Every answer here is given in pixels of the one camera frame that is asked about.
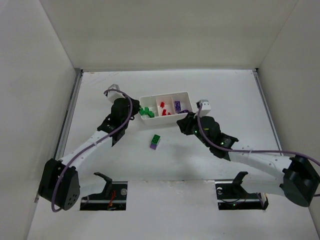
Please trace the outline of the green stepped lego brick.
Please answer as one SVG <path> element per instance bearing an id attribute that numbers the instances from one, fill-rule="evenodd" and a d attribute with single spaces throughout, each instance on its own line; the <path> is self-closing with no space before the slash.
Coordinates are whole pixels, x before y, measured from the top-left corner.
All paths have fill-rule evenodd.
<path id="1" fill-rule="evenodd" d="M 148 116 L 149 118 L 154 118 L 155 114 L 152 110 L 150 110 L 148 107 L 144 108 L 144 115 Z"/>

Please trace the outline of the purple rounded lego piece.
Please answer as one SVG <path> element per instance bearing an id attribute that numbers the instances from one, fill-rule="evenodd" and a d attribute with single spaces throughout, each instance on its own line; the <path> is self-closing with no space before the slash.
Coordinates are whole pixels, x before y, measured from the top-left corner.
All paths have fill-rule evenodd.
<path id="1" fill-rule="evenodd" d="M 189 110 L 188 110 L 188 109 L 185 109 L 185 110 L 180 111 L 179 114 L 188 113 L 188 112 L 189 112 Z"/>

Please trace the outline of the purple lego brick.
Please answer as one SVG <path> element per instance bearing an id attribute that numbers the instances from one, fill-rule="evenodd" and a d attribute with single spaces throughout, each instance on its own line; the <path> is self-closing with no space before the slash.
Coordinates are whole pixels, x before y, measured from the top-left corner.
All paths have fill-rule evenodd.
<path id="1" fill-rule="evenodd" d="M 177 113 L 179 113 L 182 110 L 180 101 L 174 101 L 174 109 Z"/>

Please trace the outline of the red round lego piece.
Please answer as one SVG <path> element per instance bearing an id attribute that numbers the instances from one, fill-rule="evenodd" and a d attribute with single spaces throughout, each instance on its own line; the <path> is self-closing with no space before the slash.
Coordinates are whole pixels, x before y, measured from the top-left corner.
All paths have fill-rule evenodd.
<path id="1" fill-rule="evenodd" d="M 171 113 L 168 112 L 166 109 L 164 109 L 164 110 L 162 111 L 162 116 L 170 116 L 170 115 L 171 115 Z"/>

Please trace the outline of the green purple lego cluster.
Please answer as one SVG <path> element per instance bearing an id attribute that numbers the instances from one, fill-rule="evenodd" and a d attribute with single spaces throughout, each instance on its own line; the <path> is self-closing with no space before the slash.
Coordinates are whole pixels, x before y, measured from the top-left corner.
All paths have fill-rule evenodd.
<path id="1" fill-rule="evenodd" d="M 159 143 L 160 143 L 160 140 L 161 140 L 161 137 L 159 135 L 155 134 L 151 140 L 149 147 L 153 150 L 156 150 Z"/>

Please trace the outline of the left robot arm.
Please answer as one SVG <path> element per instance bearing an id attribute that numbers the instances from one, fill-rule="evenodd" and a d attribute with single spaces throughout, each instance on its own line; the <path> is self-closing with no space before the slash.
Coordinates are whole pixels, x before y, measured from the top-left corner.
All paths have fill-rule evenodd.
<path id="1" fill-rule="evenodd" d="M 94 134 L 72 153 L 59 160 L 49 159 L 43 169 L 38 194 L 50 201 L 54 213 L 71 209 L 78 199 L 114 197 L 113 180 L 98 171 L 97 183 L 81 183 L 81 168 L 105 154 L 125 134 L 129 121 L 140 111 L 140 102 L 132 98 L 117 98 L 110 114 Z"/>

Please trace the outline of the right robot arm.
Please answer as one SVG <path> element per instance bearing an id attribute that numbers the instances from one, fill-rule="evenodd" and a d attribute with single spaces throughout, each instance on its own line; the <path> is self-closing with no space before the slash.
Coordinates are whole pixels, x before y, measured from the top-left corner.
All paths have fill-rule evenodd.
<path id="1" fill-rule="evenodd" d="M 312 166 L 313 160 L 301 153 L 279 150 L 232 149 L 238 139 L 223 133 L 211 116 L 189 112 L 177 125 L 184 135 L 196 136 L 217 158 L 241 163 L 260 170 L 268 177 L 239 172 L 232 186 L 243 193 L 262 192 L 286 197 L 292 203 L 309 207 L 320 184 L 320 176 Z"/>

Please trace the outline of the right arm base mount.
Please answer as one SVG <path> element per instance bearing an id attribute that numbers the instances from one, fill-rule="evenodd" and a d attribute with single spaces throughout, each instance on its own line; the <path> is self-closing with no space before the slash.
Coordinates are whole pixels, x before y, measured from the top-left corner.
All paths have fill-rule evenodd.
<path id="1" fill-rule="evenodd" d="M 265 193 L 247 192 L 243 187 L 243 179 L 248 174 L 239 172 L 234 179 L 215 181 L 217 205 L 220 211 L 235 210 L 263 210 L 269 206 L 269 200 Z"/>

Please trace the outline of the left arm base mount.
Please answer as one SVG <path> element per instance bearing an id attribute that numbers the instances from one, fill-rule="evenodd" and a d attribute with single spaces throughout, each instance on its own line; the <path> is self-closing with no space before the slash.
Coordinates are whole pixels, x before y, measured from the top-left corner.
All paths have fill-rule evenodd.
<path id="1" fill-rule="evenodd" d="M 128 182 L 113 181 L 95 172 L 95 177 L 80 189 L 81 211 L 125 211 L 127 208 Z"/>

